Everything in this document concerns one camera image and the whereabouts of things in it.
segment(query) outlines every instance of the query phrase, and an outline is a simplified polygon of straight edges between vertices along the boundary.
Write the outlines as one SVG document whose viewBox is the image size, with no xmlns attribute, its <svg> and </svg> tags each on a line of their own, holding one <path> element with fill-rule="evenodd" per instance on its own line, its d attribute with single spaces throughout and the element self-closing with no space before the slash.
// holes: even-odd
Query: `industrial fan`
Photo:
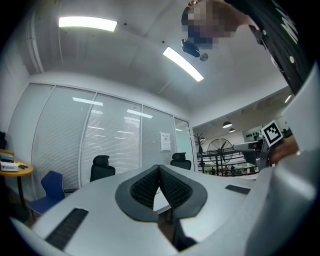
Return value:
<svg viewBox="0 0 320 256">
<path fill-rule="evenodd" d="M 224 164 L 228 163 L 233 156 L 231 143 L 224 138 L 217 138 L 213 140 L 208 146 L 208 156 L 213 163 L 218 160 L 221 161 L 221 164 L 223 163 L 222 161 L 224 161 Z"/>
</svg>

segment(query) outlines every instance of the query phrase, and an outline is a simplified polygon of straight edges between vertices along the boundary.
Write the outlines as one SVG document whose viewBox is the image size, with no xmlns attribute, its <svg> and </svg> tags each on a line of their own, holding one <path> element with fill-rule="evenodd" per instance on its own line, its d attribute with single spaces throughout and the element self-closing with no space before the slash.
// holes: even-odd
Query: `chair headrest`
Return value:
<svg viewBox="0 0 320 256">
<path fill-rule="evenodd" d="M 108 155 L 97 155 L 93 159 L 93 165 L 99 166 L 99 167 L 108 167 L 109 166 L 109 159 L 110 156 Z"/>
<path fill-rule="evenodd" d="M 184 153 L 174 153 L 172 155 L 172 159 L 175 161 L 185 161 L 186 160 L 186 152 Z"/>
</svg>

